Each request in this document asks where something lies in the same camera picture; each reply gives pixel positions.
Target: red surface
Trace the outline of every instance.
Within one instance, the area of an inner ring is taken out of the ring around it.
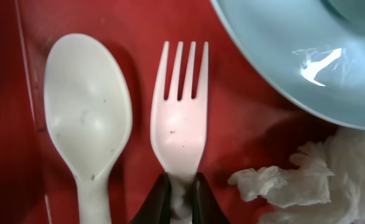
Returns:
[[[31,116],[14,1],[0,1],[0,223],[78,223],[73,177],[45,129],[43,78],[57,39],[88,34],[107,46],[126,77],[133,102],[130,141],[113,169],[114,223],[127,223],[163,172],[149,141],[153,87],[163,42],[209,42],[209,129],[199,170],[233,224],[255,223],[269,211],[263,199],[243,202],[228,177],[241,169],[290,167],[305,141],[334,126],[293,106],[245,61],[207,0],[19,0],[36,123]],[[197,51],[200,61],[202,50]]]

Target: plate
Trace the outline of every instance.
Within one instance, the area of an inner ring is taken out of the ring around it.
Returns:
[[[322,119],[365,129],[365,27],[324,0],[212,4],[245,58],[283,96]]]

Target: white plastic spoon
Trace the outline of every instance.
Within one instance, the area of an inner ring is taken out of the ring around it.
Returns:
[[[45,68],[51,140],[75,177],[80,223],[111,223],[108,177],[131,133],[131,101],[112,54],[97,40],[69,34]]]

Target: fork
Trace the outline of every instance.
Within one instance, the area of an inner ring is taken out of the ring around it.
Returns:
[[[169,42],[163,46],[151,109],[151,144],[163,169],[168,173],[174,219],[192,216],[188,198],[206,143],[209,44],[205,42],[197,94],[192,98],[196,43],[191,43],[182,98],[178,100],[183,43],[179,42],[171,77],[170,91],[164,99]]]

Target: paper towel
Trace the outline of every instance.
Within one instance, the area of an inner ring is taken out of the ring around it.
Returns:
[[[242,199],[261,195],[275,212],[260,224],[365,224],[365,131],[341,128],[291,156],[298,170],[242,170],[229,179]]]

